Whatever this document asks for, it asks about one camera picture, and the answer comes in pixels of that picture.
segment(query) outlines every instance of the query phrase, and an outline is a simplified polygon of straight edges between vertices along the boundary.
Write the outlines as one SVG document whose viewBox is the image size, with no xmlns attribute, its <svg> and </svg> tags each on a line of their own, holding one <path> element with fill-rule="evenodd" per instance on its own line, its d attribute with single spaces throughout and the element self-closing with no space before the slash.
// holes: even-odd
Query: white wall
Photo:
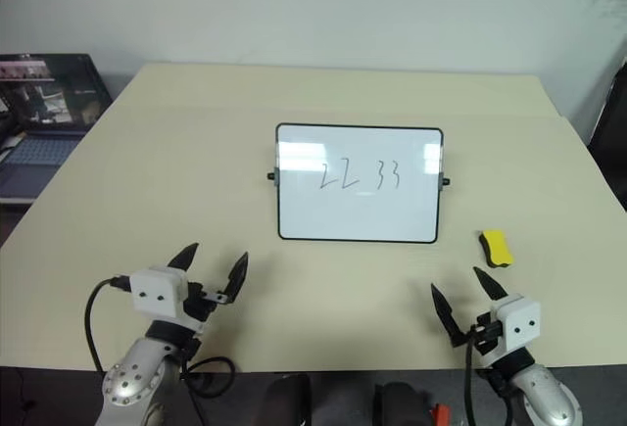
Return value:
<svg viewBox="0 0 627 426">
<path fill-rule="evenodd" d="M 113 93 L 151 60 L 532 72 L 584 138 L 626 32 L 627 0 L 0 0 L 2 52 L 88 52 Z"/>
</svg>

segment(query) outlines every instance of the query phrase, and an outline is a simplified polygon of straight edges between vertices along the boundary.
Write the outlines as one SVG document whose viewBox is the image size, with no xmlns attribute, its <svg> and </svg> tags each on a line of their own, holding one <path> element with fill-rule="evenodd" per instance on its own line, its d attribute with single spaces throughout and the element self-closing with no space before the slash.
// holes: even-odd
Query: beige table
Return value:
<svg viewBox="0 0 627 426">
<path fill-rule="evenodd" d="M 452 185 L 438 242 L 281 240 L 265 174 L 286 120 L 441 127 Z M 536 358 L 627 362 L 627 217 L 536 78 L 148 66 L 0 251 L 0 363 L 92 368 L 82 314 L 95 283 L 199 241 L 190 278 L 216 289 L 251 255 L 200 355 L 245 371 L 460 366 L 429 283 L 464 327 L 487 310 L 471 267 L 483 262 L 477 231 L 492 227 L 516 264 L 491 273 L 542 303 Z M 147 326 L 114 289 L 93 319 L 105 365 Z"/>
</svg>

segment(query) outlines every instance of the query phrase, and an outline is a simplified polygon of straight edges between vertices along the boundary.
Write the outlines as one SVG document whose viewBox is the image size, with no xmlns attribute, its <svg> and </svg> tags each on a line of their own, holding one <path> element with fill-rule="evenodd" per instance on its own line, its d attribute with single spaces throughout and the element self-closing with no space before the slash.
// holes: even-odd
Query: gray floor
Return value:
<svg viewBox="0 0 627 426">
<path fill-rule="evenodd" d="M 0 368 L 0 424 L 89 425 L 98 416 L 102 399 L 100 382 L 93 372 L 21 369 L 24 399 L 36 402 L 22 423 L 20 377 L 15 369 Z M 627 426 L 627 365 L 554 369 L 583 406 L 586 425 Z M 279 374 L 239 374 L 223 397 L 204 401 L 212 426 L 250 425 L 265 388 Z M 371 398 L 375 384 L 405 381 L 433 394 L 435 402 L 449 405 L 452 426 L 465 425 L 462 411 L 462 378 L 458 370 L 377 371 L 311 373 L 313 424 L 323 426 L 370 425 Z M 489 386 L 474 377 L 475 415 L 481 426 L 501 426 L 505 409 Z M 186 391 L 173 395 L 169 423 L 198 425 Z"/>
</svg>

